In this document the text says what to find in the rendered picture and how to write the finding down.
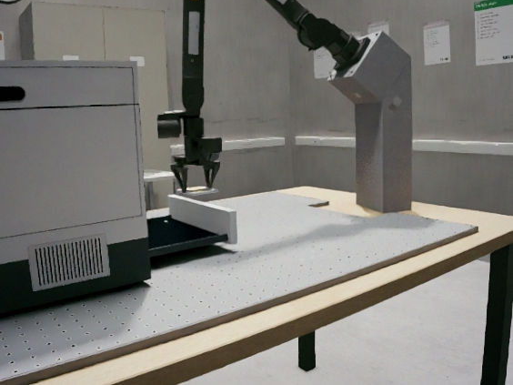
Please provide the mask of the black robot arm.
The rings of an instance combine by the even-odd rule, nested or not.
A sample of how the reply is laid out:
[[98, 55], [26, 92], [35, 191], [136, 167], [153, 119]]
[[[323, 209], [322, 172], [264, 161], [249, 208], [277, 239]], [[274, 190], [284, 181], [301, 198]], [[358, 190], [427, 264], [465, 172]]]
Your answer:
[[[371, 42], [367, 36], [357, 40], [325, 18], [316, 18], [297, 0], [266, 1], [297, 30], [298, 41], [309, 47], [308, 51], [325, 46], [336, 61], [333, 67], [336, 72], [358, 63]], [[183, 118], [184, 136], [196, 136], [184, 138], [185, 157], [216, 161], [222, 152], [222, 137], [198, 138], [205, 134], [204, 118], [200, 118], [204, 104], [204, 33], [205, 0], [184, 0], [182, 103], [186, 110], [159, 113], [157, 131], [158, 138], [179, 137]]]

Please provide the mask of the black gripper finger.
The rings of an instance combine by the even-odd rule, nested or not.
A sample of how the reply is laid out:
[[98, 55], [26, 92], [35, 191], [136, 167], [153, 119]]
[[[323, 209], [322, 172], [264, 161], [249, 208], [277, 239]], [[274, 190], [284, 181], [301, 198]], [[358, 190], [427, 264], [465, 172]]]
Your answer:
[[[209, 174], [210, 174], [210, 168], [209, 167], [212, 169], [210, 182], [209, 182]], [[217, 174], [218, 170], [220, 169], [220, 164], [205, 165], [205, 166], [203, 166], [203, 169], [204, 169], [205, 178], [206, 178], [206, 186], [212, 188], [214, 179], [216, 177], [216, 174]]]
[[[173, 174], [175, 175], [179, 186], [181, 187], [181, 190], [183, 193], [186, 193], [186, 184], [187, 184], [187, 174], [188, 174], [188, 167], [170, 167]], [[179, 173], [179, 172], [180, 173]], [[181, 176], [182, 178], [181, 178]], [[182, 183], [183, 181], [183, 183]]]

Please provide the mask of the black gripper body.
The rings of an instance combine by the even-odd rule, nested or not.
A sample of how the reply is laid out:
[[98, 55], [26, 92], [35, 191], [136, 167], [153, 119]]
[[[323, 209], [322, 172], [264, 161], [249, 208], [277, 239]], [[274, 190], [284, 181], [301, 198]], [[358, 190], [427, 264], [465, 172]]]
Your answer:
[[[176, 164], [171, 164], [170, 167], [184, 167], [187, 165], [205, 166], [220, 164], [220, 161], [209, 161], [204, 157], [174, 157]], [[193, 161], [194, 160], [194, 161]], [[182, 161], [182, 162], [181, 162]], [[183, 166], [184, 165], [184, 166]]]

